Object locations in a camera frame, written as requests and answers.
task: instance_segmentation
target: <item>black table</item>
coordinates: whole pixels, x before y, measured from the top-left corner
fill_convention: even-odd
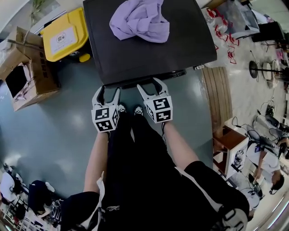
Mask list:
[[[143,81],[217,59],[213,39],[195,0],[165,0],[162,14],[170,22],[163,44],[137,36],[120,41],[109,21],[124,0],[86,0],[85,19],[90,44],[102,83],[116,87]]]

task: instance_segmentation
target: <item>black shirt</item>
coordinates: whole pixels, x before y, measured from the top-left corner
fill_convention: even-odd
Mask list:
[[[172,168],[150,169],[122,184],[106,184],[102,208],[105,222],[99,229],[210,230],[218,216],[199,188]],[[212,169],[197,161],[185,172],[217,203],[239,208],[248,216],[249,203],[238,190],[230,187]],[[61,231],[81,224],[95,210],[99,194],[85,192],[70,196],[62,204]]]

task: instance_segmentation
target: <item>person in white shirt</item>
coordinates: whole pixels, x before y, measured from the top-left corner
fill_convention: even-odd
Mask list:
[[[13,192],[15,187],[14,179],[9,173],[3,173],[1,184],[0,184],[0,199],[4,204],[10,204],[13,202],[17,196]]]
[[[273,190],[279,190],[283,186],[284,176],[280,171],[279,159],[274,153],[267,148],[262,150],[259,144],[252,143],[248,146],[247,157],[257,167],[255,180],[263,175],[265,180],[272,184],[271,194]]]

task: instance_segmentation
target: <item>yellow container lid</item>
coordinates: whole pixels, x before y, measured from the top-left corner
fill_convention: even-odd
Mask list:
[[[45,27],[41,34],[45,56],[56,62],[83,47],[89,38],[83,8],[75,9]]]

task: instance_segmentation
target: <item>white label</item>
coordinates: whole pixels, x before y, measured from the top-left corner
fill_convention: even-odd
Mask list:
[[[73,27],[69,27],[50,39],[51,53],[54,55],[74,43],[76,43],[76,37]]]

